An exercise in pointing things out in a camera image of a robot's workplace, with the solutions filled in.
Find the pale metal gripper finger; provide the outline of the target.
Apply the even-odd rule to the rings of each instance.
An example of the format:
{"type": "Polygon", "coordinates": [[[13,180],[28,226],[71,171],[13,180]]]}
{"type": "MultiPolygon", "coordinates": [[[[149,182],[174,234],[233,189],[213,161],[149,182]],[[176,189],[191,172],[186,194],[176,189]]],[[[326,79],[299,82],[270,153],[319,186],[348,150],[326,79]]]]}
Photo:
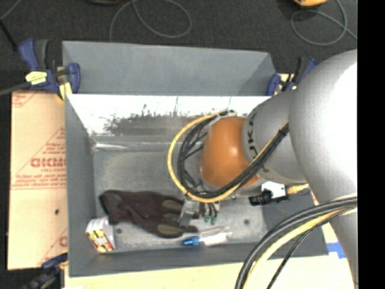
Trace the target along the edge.
{"type": "Polygon", "coordinates": [[[195,202],[184,202],[182,204],[181,211],[179,213],[178,223],[181,226],[188,226],[190,221],[194,217],[194,213],[196,211],[196,203],[195,202]]]}

